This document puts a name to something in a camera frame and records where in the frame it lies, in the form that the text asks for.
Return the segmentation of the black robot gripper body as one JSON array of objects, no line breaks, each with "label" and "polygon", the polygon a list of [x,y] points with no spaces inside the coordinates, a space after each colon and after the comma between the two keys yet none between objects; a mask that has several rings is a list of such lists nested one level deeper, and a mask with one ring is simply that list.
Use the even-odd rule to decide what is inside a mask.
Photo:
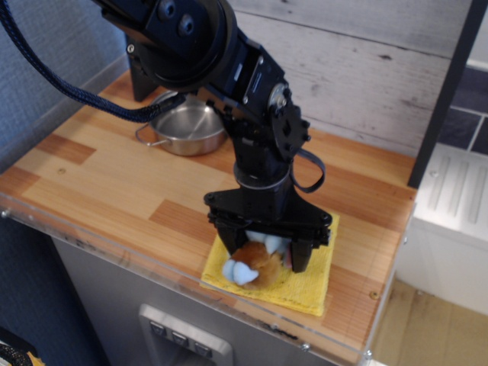
[{"label": "black robot gripper body", "polygon": [[208,219],[215,228],[243,228],[293,240],[311,241],[313,248],[327,246],[332,216],[305,201],[290,181],[277,189],[245,187],[210,192],[204,196]]}]

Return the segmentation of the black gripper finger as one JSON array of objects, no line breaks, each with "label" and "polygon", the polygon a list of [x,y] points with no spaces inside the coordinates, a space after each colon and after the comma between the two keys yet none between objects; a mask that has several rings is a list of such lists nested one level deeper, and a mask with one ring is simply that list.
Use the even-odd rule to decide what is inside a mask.
[{"label": "black gripper finger", "polygon": [[304,239],[293,240],[290,244],[290,251],[293,272],[305,272],[313,252],[312,242]]},{"label": "black gripper finger", "polygon": [[243,228],[222,226],[217,228],[217,233],[230,255],[233,255],[249,241]]}]

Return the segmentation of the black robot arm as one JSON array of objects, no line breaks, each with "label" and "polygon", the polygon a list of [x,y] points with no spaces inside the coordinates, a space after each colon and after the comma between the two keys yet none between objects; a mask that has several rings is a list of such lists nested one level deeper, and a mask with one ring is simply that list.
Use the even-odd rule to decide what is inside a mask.
[{"label": "black robot arm", "polygon": [[229,253],[248,232],[289,239],[295,272],[329,242],[332,217],[307,203],[293,170],[306,156],[309,124],[283,69],[239,28],[225,1],[102,1],[103,17],[135,43],[157,85],[191,93],[222,118],[233,141],[238,188],[205,196],[209,220]]}]

